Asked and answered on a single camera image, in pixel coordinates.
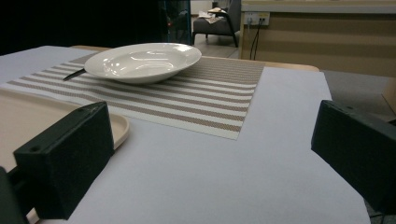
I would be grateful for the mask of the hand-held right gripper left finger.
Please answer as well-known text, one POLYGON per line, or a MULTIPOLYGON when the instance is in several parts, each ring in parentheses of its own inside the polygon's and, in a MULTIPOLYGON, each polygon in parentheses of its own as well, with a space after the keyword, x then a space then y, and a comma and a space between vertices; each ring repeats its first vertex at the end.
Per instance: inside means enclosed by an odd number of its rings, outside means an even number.
POLYGON ((43 219, 68 219, 114 154, 107 103, 77 108, 14 151, 43 219))

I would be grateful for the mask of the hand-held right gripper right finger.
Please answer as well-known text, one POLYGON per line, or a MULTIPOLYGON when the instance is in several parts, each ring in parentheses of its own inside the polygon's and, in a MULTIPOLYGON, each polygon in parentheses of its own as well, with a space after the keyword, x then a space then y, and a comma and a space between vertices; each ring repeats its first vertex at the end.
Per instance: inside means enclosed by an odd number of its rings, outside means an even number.
POLYGON ((323 100, 311 149, 374 210, 396 215, 396 119, 323 100))

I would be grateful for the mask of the white table cloth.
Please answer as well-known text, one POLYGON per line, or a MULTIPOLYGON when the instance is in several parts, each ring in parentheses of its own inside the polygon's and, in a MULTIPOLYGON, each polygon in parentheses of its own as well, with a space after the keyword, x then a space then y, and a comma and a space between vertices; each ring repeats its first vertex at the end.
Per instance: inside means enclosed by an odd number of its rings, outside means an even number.
POLYGON ((271 68, 234 140, 134 120, 73 215, 43 224, 370 224, 311 148, 329 95, 321 73, 271 68))

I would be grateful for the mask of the wall power outlet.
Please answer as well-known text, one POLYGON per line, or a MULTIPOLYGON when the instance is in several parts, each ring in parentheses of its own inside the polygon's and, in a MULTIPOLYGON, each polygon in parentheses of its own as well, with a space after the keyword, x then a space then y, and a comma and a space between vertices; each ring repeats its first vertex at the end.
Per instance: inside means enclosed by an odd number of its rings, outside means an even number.
POLYGON ((269 12, 246 12, 244 14, 245 25, 268 25, 269 20, 269 12))

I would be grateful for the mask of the white deep plate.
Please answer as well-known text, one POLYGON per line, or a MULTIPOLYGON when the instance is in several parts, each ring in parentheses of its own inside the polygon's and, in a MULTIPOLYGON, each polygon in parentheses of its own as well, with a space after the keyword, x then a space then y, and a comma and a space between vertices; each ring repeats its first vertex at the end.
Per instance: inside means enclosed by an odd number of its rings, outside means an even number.
POLYGON ((201 57, 200 50, 185 44, 136 44, 99 52, 85 62, 84 69, 96 77, 146 84, 168 79, 201 57))

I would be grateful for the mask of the striped placemat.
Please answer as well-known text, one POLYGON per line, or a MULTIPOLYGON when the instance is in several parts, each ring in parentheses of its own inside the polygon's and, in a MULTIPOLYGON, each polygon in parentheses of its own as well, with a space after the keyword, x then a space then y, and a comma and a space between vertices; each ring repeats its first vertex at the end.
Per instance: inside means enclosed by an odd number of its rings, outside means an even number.
POLYGON ((263 65, 203 57, 173 77, 133 85, 84 74, 64 81, 88 60, 81 57, 4 83, 4 88, 76 104, 105 101, 134 119, 235 139, 241 132, 263 65))

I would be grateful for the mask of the beige tray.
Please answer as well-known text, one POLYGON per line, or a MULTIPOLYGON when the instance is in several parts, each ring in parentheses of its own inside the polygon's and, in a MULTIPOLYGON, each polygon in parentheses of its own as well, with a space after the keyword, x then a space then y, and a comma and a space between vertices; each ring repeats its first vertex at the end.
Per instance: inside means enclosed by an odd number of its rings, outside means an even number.
POLYGON ((0 88, 0 167, 16 166, 13 152, 79 105, 0 88))

